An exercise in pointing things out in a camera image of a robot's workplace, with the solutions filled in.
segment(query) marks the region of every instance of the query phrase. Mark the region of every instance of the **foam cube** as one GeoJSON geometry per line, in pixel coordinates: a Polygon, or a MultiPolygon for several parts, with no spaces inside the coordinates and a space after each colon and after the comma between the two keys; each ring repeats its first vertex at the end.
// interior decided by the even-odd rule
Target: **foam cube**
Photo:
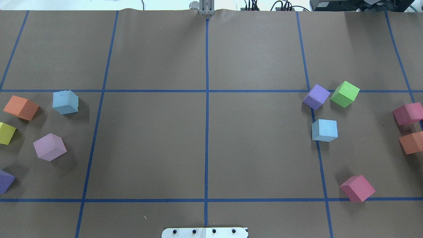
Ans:
{"type": "Polygon", "coordinates": [[[423,131],[402,136],[399,142],[407,155],[421,152],[423,151],[423,131]]]}
{"type": "Polygon", "coordinates": [[[61,114],[78,112],[79,98],[70,90],[53,93],[53,108],[61,114]]]}
{"type": "Polygon", "coordinates": [[[0,122],[0,144],[9,144],[15,131],[16,128],[0,122]]]}
{"type": "Polygon", "coordinates": [[[53,133],[35,141],[35,151],[40,159],[52,161],[67,152],[62,138],[53,133]]]}
{"type": "Polygon", "coordinates": [[[376,192],[363,175],[352,176],[339,187],[351,202],[364,202],[376,192]]]}
{"type": "Polygon", "coordinates": [[[336,88],[330,100],[346,108],[355,100],[359,91],[360,89],[358,87],[344,81],[336,88]]]}
{"type": "Polygon", "coordinates": [[[319,119],[311,125],[311,138],[315,141],[333,141],[338,138],[338,125],[333,120],[319,119]]]}
{"type": "Polygon", "coordinates": [[[423,108],[420,102],[405,104],[393,111],[398,125],[407,125],[423,120],[423,108]]]}
{"type": "Polygon", "coordinates": [[[0,170],[0,194],[3,194],[7,191],[15,178],[15,176],[0,170]]]}
{"type": "Polygon", "coordinates": [[[312,109],[317,110],[323,105],[327,97],[329,97],[329,94],[330,92],[328,90],[324,89],[319,84],[316,84],[310,92],[308,92],[302,102],[310,106],[312,109]]]}
{"type": "Polygon", "coordinates": [[[30,121],[34,117],[38,108],[39,106],[30,100],[13,95],[3,111],[13,116],[30,121]]]}

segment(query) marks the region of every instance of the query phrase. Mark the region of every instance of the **purple cube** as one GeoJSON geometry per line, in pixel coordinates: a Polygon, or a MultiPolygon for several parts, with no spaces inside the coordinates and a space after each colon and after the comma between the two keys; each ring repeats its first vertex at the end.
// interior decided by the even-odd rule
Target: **purple cube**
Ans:
{"type": "Polygon", "coordinates": [[[15,176],[0,170],[0,194],[3,194],[7,191],[15,178],[15,176]]]}
{"type": "Polygon", "coordinates": [[[52,161],[67,152],[62,138],[53,133],[35,141],[35,151],[40,159],[52,161]]]}
{"type": "Polygon", "coordinates": [[[326,101],[327,97],[329,97],[330,92],[324,89],[319,84],[316,84],[310,92],[308,92],[305,99],[302,101],[303,103],[309,105],[312,109],[317,110],[323,103],[326,101]]]}

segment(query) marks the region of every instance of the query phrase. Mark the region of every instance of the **grid line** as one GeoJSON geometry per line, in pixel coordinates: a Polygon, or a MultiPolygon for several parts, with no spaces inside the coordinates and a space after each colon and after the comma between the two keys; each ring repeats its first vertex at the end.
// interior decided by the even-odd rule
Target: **grid line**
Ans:
{"type": "Polygon", "coordinates": [[[204,141],[204,227],[208,223],[209,205],[209,19],[206,19],[206,138],[204,141]]]}
{"type": "MultiPolygon", "coordinates": [[[[307,89],[0,89],[0,92],[57,92],[71,90],[83,93],[308,93],[307,89]]],[[[360,90],[359,93],[423,93],[423,90],[360,90]]]]}
{"type": "Polygon", "coordinates": [[[102,112],[104,90],[106,89],[107,75],[108,75],[108,72],[109,72],[110,58],[112,57],[113,41],[115,39],[116,25],[118,23],[118,16],[119,16],[119,11],[116,11],[115,23],[113,25],[112,38],[110,40],[109,55],[107,57],[106,70],[104,72],[103,89],[102,89],[102,94],[101,94],[101,97],[100,97],[99,109],[98,109],[98,112],[97,112],[96,126],[94,128],[93,142],[91,144],[90,158],[88,160],[87,174],[85,176],[84,191],[82,193],[82,201],[81,201],[80,213],[79,213],[79,216],[78,216],[78,223],[77,223],[77,229],[76,229],[76,232],[75,232],[75,238],[79,237],[79,232],[80,232],[80,228],[81,228],[82,214],[84,212],[84,205],[85,205],[85,196],[87,195],[88,180],[90,178],[91,163],[93,161],[94,147],[96,145],[97,131],[98,131],[98,128],[99,128],[100,116],[101,116],[101,112],[102,112]]]}
{"type": "MultiPolygon", "coordinates": [[[[85,199],[85,203],[166,203],[166,202],[348,202],[348,198],[181,198],[181,199],[85,199]]],[[[374,201],[423,201],[423,197],[369,197],[366,202],[374,201]]],[[[50,198],[2,198],[0,202],[82,202],[82,199],[50,199],[50,198]]]]}
{"type": "MultiPolygon", "coordinates": [[[[411,101],[413,103],[415,103],[416,101],[414,100],[413,91],[411,90],[411,86],[410,86],[410,83],[408,82],[407,74],[405,73],[404,65],[402,64],[402,60],[401,60],[398,48],[397,48],[396,43],[395,43],[395,38],[394,38],[394,34],[392,32],[391,23],[389,21],[389,16],[388,16],[387,11],[385,11],[385,18],[386,18],[386,24],[388,25],[389,34],[391,36],[392,45],[394,46],[395,54],[397,56],[399,66],[401,67],[401,72],[402,72],[402,75],[404,76],[405,84],[407,85],[407,88],[408,88],[408,93],[410,93],[411,101]]],[[[421,130],[423,130],[423,122],[419,121],[419,124],[420,124],[421,130]]]]}
{"type": "MultiPolygon", "coordinates": [[[[302,41],[302,34],[301,34],[301,24],[300,24],[300,21],[299,21],[298,12],[296,11],[295,14],[297,16],[298,34],[299,34],[299,42],[300,42],[300,45],[301,45],[302,61],[303,61],[303,64],[304,64],[305,81],[307,83],[307,89],[310,90],[310,81],[308,79],[307,63],[306,63],[306,60],[305,60],[304,44],[303,44],[303,41],[302,41]]],[[[311,118],[312,118],[313,123],[314,123],[316,121],[316,118],[314,116],[314,110],[312,108],[310,108],[310,111],[311,111],[311,118]]],[[[323,169],[323,162],[322,162],[322,159],[321,159],[319,141],[316,141],[316,148],[317,148],[317,153],[319,155],[320,176],[321,176],[321,184],[322,184],[322,188],[323,188],[323,196],[324,196],[324,199],[325,199],[324,203],[325,203],[325,206],[326,206],[326,217],[327,217],[327,224],[328,224],[328,228],[329,228],[329,235],[330,235],[330,238],[333,238],[332,219],[330,217],[329,202],[327,200],[326,180],[324,178],[324,169],[323,169]]]]}
{"type": "Polygon", "coordinates": [[[29,15],[29,11],[27,11],[26,14],[25,14],[25,18],[24,18],[24,21],[22,22],[21,29],[19,30],[18,37],[16,38],[15,45],[13,46],[12,53],[10,54],[9,61],[7,62],[7,66],[6,66],[6,69],[4,71],[1,83],[0,83],[0,89],[3,88],[4,81],[6,80],[7,71],[9,71],[9,67],[10,67],[10,64],[12,63],[13,55],[15,54],[16,47],[18,46],[19,40],[21,39],[22,31],[24,30],[25,23],[28,19],[28,15],[29,15]]]}

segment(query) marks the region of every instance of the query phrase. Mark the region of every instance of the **yellow cube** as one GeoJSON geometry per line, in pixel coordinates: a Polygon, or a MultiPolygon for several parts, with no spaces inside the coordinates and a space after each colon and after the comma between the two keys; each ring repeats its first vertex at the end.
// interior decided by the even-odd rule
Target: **yellow cube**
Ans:
{"type": "Polygon", "coordinates": [[[0,122],[0,144],[9,144],[15,131],[16,128],[0,122]]]}

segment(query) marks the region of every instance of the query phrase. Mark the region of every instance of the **light blue cube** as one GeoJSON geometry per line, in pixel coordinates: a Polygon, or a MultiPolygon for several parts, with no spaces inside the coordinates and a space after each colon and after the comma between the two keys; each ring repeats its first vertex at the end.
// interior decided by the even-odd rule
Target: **light blue cube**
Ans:
{"type": "Polygon", "coordinates": [[[53,108],[61,114],[77,112],[78,105],[78,96],[70,90],[53,93],[53,108]]]}
{"type": "Polygon", "coordinates": [[[311,138],[315,141],[333,141],[338,138],[336,121],[319,119],[311,125],[311,138]]]}

